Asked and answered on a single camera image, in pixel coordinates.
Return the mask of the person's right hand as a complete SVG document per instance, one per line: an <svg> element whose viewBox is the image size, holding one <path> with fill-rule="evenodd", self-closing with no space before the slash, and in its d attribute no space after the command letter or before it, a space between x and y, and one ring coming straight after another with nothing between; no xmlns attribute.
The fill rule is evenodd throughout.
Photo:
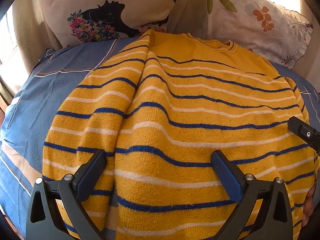
<svg viewBox="0 0 320 240"><path fill-rule="evenodd" d="M308 191L308 194L306 195L306 199L304 200L302 227L306 226L306 224L309 222L310 216L312 215L312 213L314 211L313 197L315 194L317 182L318 182L318 177L316 178L315 183L312 186L312 188Z"/></svg>

